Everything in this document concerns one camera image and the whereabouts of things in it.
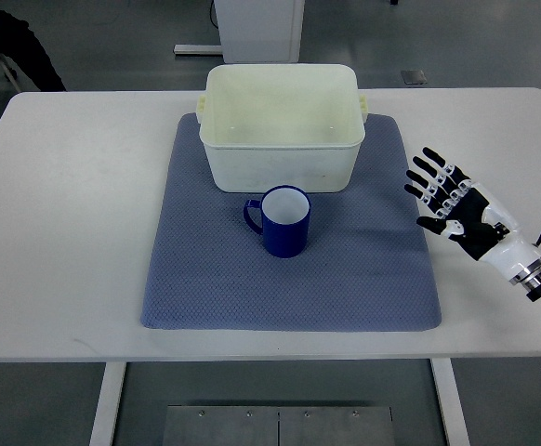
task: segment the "mug rim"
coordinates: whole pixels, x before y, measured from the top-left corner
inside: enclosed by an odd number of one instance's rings
[[[297,190],[299,193],[301,193],[301,195],[303,195],[305,198],[306,198],[306,201],[308,202],[308,211],[306,212],[306,214],[298,221],[294,221],[293,223],[279,223],[279,222],[276,222],[272,219],[270,219],[268,216],[267,216],[267,219],[269,221],[271,221],[272,223],[276,224],[276,225],[282,225],[282,226],[292,226],[292,225],[296,225],[298,223],[300,223],[302,220],[304,220],[309,214],[310,214],[310,210],[311,210],[311,202],[310,202],[310,197],[308,196],[308,194],[298,188],[297,186],[292,186],[290,184],[282,184],[280,186],[275,186],[274,188],[271,188],[269,190],[267,190],[266,192],[264,192],[264,195],[262,195],[262,198],[260,199],[260,211],[262,212],[262,214],[266,215],[264,213],[264,210],[262,209],[262,204],[264,203],[264,199],[267,197],[267,195],[269,195],[271,192],[275,191],[275,190],[278,190],[278,189],[293,189],[293,190]]]

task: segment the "gray mat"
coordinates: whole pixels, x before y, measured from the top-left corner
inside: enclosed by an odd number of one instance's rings
[[[269,255],[242,217],[248,198],[213,181],[194,114],[182,117],[141,322],[162,329],[420,331],[441,313],[395,121],[370,115],[351,181],[310,195],[299,256]]]

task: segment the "robot finger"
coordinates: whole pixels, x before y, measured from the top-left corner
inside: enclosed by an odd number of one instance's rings
[[[448,177],[447,175],[443,174],[442,172],[439,172],[434,167],[429,165],[428,162],[422,160],[418,156],[413,157],[413,162],[416,164],[417,167],[420,169],[426,171],[428,175],[430,175],[432,178],[436,180],[436,182],[442,186],[442,188],[448,193],[452,193],[454,190],[458,189],[458,186],[454,181]]]
[[[415,183],[425,189],[428,195],[431,195],[438,200],[438,202],[442,203],[446,209],[452,209],[456,205],[457,200],[452,199],[450,195],[446,193],[446,191],[439,185],[427,181],[413,170],[407,170],[407,176],[409,179],[413,180]]]
[[[421,203],[424,203],[431,212],[433,212],[437,218],[445,218],[450,212],[446,209],[435,197],[428,195],[415,186],[405,184],[404,189],[411,195],[414,195]]]
[[[430,149],[429,147],[423,148],[423,154],[426,155],[431,161],[437,164],[440,169],[450,177],[455,184],[459,187],[463,181],[470,179],[465,173],[460,170],[460,167],[454,164],[448,164],[438,153]]]

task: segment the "mug handle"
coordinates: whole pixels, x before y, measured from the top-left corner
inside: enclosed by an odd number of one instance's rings
[[[248,200],[244,204],[244,220],[248,224],[251,230],[253,230],[256,234],[260,235],[262,234],[262,228],[257,225],[252,217],[250,216],[250,213],[248,209],[250,207],[254,207],[256,209],[260,209],[260,201],[259,200]]]

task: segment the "blue mug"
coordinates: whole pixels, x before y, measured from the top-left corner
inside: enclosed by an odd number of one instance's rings
[[[260,209],[262,227],[250,216],[249,208]],[[248,226],[262,235],[266,250],[273,256],[297,256],[306,247],[310,225],[310,199],[294,186],[277,186],[267,191],[262,200],[248,200],[244,219]]]

